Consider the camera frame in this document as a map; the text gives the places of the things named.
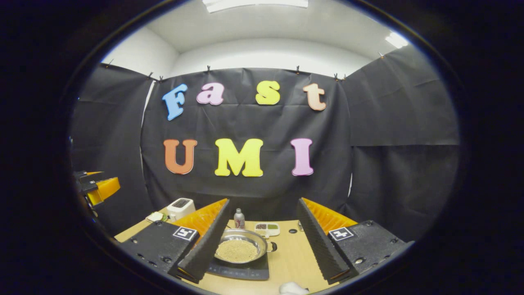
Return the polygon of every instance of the black curtain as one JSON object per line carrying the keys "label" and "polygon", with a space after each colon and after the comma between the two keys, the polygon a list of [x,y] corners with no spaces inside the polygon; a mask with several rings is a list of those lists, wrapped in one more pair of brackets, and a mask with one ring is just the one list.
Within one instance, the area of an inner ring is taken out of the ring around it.
{"label": "black curtain", "polygon": [[[140,138],[151,83],[146,78],[100,66],[75,113],[75,170],[103,170],[122,184],[99,212],[112,233],[179,197],[193,199],[197,208],[228,197],[251,220],[295,219],[296,202],[306,197],[358,222],[373,219],[404,240],[416,240],[447,200],[459,157],[454,107],[431,62],[412,46],[338,81],[280,69],[225,69],[169,78],[153,87]],[[276,105],[255,100],[264,80],[280,84]],[[196,101],[210,82],[225,87],[224,101],[217,106]],[[188,86],[184,111],[169,121],[162,97],[182,83]],[[323,111],[308,105],[302,88],[311,83],[325,90]],[[216,176],[215,141],[220,138],[232,139],[237,150],[248,139],[263,140],[264,175]],[[312,175],[291,174],[290,141],[296,138],[313,141]],[[166,168],[166,139],[180,141],[179,164],[185,162],[182,141],[197,140],[190,173],[173,174]]]}
{"label": "black curtain", "polygon": [[443,208],[458,166],[459,130],[444,81],[407,46],[342,85],[354,148],[351,194],[340,210],[419,239]]}
{"label": "black curtain", "polygon": [[142,175],[140,126],[152,80],[131,70],[99,65],[74,110],[74,171],[104,171],[121,188],[97,207],[101,223],[116,235],[153,212]]}
{"label": "black curtain", "polygon": [[[261,81],[277,81],[280,101],[259,105],[255,100]],[[224,101],[216,106],[196,101],[209,82],[224,85]],[[185,103],[180,116],[168,121],[162,97],[185,83]],[[303,87],[317,83],[325,90],[322,111],[308,105]],[[249,220],[296,219],[300,197],[331,208],[345,202],[351,178],[350,122],[347,97],[340,81],[322,75],[280,69],[224,69],[167,79],[155,86],[146,108],[141,150],[144,176],[155,209],[179,197],[191,198],[197,208],[230,198]],[[261,139],[261,177],[216,176],[218,147],[215,141],[232,139],[238,151],[248,139]],[[294,148],[290,141],[309,138],[309,176],[293,176]],[[166,139],[180,141],[177,163],[185,162],[183,140],[194,139],[194,166],[190,173],[173,174],[165,164]]]}

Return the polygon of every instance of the pink letter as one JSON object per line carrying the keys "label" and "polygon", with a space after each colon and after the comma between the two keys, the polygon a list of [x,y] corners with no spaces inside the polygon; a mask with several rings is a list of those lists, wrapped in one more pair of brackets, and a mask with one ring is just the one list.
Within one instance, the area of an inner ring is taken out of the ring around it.
{"label": "pink letter", "polygon": [[309,138],[296,138],[291,141],[295,148],[295,168],[291,171],[294,176],[313,174],[313,168],[309,165],[309,146],[312,143]]}
{"label": "pink letter", "polygon": [[224,101],[222,94],[224,93],[224,85],[220,83],[207,83],[202,86],[202,91],[196,96],[196,101],[202,104],[210,103],[217,106]]}

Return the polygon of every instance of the white ceiling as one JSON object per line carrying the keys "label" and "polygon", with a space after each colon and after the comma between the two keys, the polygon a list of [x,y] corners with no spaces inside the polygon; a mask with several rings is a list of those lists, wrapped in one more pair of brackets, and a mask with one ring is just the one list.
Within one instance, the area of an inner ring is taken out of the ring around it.
{"label": "white ceiling", "polygon": [[180,52],[251,38],[289,38],[340,47],[372,60],[395,47],[390,30],[336,0],[309,0],[308,8],[256,5],[208,13],[191,0],[147,25]]}

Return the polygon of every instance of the grain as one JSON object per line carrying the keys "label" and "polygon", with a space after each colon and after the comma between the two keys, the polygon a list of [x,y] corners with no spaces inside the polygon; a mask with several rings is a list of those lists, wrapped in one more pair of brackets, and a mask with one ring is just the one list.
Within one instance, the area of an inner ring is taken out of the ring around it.
{"label": "grain", "polygon": [[226,261],[243,263],[255,258],[258,250],[248,241],[227,240],[219,245],[216,254]]}

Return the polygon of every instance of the small white box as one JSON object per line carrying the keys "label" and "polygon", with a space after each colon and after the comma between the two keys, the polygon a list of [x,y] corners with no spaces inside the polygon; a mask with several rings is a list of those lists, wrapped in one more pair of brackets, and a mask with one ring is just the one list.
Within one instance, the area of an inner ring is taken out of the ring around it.
{"label": "small white box", "polygon": [[180,198],[167,206],[167,212],[171,222],[174,222],[189,213],[195,212],[195,204],[191,199]]}

